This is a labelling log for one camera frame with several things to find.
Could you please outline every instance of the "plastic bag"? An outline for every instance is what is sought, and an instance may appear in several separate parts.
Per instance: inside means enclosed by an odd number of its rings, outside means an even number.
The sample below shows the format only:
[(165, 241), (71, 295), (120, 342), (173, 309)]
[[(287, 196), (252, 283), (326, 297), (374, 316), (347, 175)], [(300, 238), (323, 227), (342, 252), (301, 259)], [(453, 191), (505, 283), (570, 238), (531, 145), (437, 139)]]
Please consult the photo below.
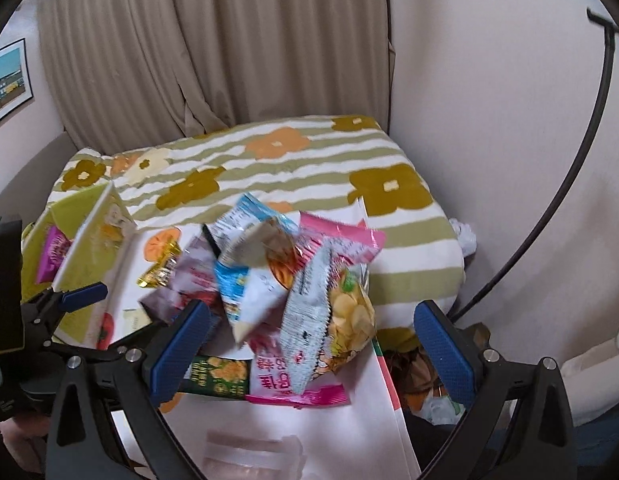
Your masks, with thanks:
[[(299, 272), (296, 280), (314, 283), (292, 287), (282, 320), (280, 342), (283, 356), (290, 363), (291, 383), (295, 393), (312, 378), (335, 372), (349, 362), (374, 337), (376, 317), (363, 283), (367, 265), (385, 244), (385, 234), (360, 226), (339, 224), (308, 213), (300, 214), (300, 231), (296, 246), (301, 261), (312, 258), (307, 267), (311, 279)], [(321, 250), (329, 247), (329, 257)], [(315, 262), (321, 255), (323, 261)], [(327, 314), (317, 272), (326, 267), (329, 274), (325, 289)], [(311, 290), (310, 294), (301, 289)]]
[(449, 396), (434, 397), (433, 390), (423, 401), (423, 407), (414, 415), (428, 420), (434, 426), (442, 424), (458, 424), (465, 413), (465, 406), (454, 402)]
[(249, 393), (251, 361), (196, 356), (185, 372), (179, 392), (244, 400)]
[(456, 233), (456, 238), (459, 240), (463, 258), (467, 258), (468, 256), (474, 254), (477, 249), (477, 240), (471, 226), (469, 224), (459, 222), (455, 218), (450, 218), (449, 223)]
[(216, 258), (204, 237), (194, 238), (180, 254), (166, 286), (159, 286), (140, 300), (152, 319), (171, 324), (192, 300), (205, 302), (211, 310), (211, 330), (222, 320), (218, 283), (214, 275)]
[(55, 225), (49, 227), (40, 255), (36, 283), (53, 282), (71, 247), (71, 241)]
[(249, 395), (255, 404), (286, 406), (337, 406), (349, 402), (345, 388), (333, 374), (311, 381), (305, 392), (297, 395), (291, 389), (288, 367), (280, 350), (280, 331), (265, 329), (249, 341), (254, 352)]
[(225, 313), (242, 345), (285, 304), (298, 267), (297, 227), (249, 194), (208, 227), (222, 251), (214, 270)]

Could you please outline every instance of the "white wall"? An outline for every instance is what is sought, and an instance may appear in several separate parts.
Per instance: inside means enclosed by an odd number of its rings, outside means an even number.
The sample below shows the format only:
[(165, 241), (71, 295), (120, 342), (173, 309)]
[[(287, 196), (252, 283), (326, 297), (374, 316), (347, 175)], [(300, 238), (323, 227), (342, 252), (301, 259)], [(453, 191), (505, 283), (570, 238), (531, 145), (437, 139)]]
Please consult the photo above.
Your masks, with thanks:
[(36, 0), (23, 1), (0, 35), (0, 48), (21, 38), (26, 43), (33, 99), (0, 123), (0, 191), (63, 132), (40, 58)]
[[(549, 204), (587, 127), (603, 65), (599, 0), (391, 0), (390, 134), (478, 254), (467, 301)], [(508, 358), (559, 360), (619, 323), (619, 37), (609, 101), (573, 189), (528, 254), (462, 324)]]

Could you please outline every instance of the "framed picture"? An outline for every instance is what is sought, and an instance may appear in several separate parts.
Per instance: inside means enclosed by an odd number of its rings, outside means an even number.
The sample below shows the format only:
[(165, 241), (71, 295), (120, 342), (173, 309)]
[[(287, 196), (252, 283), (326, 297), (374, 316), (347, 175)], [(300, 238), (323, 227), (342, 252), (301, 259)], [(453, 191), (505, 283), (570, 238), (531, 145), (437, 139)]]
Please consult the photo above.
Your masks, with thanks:
[(0, 49), (0, 120), (33, 98), (25, 40)]

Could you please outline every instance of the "blue snack bag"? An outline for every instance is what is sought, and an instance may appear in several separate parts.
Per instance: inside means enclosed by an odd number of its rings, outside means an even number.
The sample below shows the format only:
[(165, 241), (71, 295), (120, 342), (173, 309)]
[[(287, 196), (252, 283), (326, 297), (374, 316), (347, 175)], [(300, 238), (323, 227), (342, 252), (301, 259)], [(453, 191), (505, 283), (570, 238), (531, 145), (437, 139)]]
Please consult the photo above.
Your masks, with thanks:
[(221, 251), (214, 272), (240, 345), (285, 304), (298, 268), (298, 226), (247, 193), (208, 229)]

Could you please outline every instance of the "beige curtain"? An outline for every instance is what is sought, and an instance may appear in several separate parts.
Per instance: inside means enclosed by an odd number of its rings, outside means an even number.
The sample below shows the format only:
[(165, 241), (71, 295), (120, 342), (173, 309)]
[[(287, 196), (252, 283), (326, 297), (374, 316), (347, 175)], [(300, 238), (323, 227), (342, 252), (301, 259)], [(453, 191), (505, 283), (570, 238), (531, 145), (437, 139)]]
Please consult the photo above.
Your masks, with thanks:
[(68, 133), (114, 153), (250, 121), (387, 126), (386, 0), (39, 0)]

